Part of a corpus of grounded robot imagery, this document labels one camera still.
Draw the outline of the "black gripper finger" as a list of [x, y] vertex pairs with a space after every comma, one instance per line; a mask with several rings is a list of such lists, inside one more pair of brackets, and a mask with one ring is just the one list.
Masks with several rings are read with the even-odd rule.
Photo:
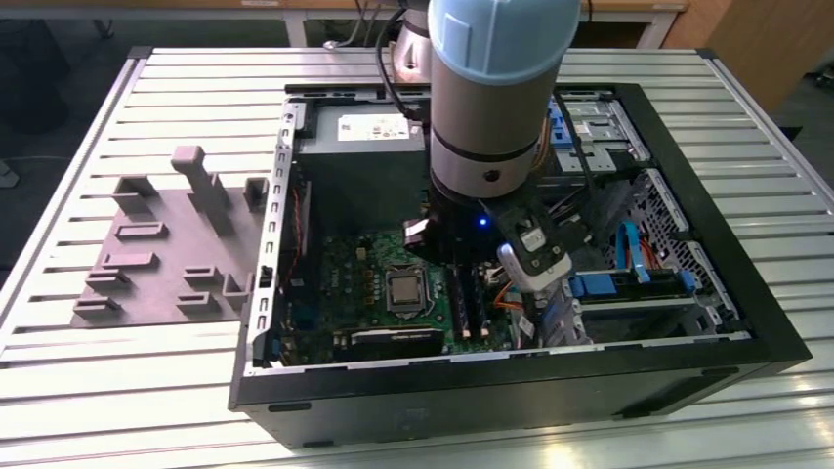
[[405, 249], [431, 264], [450, 263], [449, 238], [442, 226], [431, 218], [407, 220], [405, 227]]

